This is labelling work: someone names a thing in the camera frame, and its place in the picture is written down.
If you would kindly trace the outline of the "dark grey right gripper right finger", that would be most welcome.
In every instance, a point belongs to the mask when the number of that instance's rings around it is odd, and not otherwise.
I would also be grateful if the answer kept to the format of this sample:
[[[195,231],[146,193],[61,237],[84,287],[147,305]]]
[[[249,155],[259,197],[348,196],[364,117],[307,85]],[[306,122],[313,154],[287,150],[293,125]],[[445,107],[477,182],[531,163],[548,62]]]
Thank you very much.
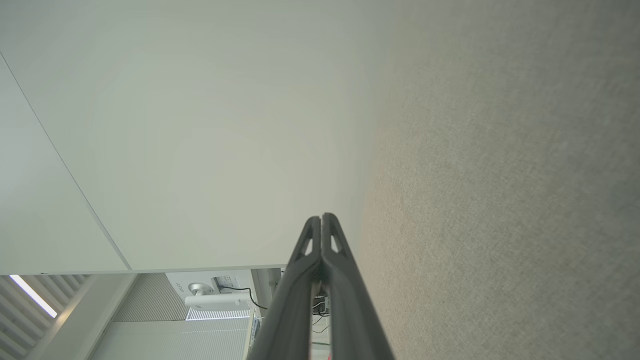
[[[321,259],[330,298],[332,360],[393,360],[361,272],[338,217],[322,215]]]

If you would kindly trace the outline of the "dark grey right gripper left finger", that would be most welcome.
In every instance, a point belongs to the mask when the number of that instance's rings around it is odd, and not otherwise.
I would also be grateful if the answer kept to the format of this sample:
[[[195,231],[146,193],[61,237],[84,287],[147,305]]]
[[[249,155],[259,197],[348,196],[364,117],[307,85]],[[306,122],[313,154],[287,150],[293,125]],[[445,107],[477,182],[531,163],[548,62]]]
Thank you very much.
[[[254,339],[250,360],[310,358],[313,298],[321,282],[321,232],[320,217],[307,219],[262,329]]]

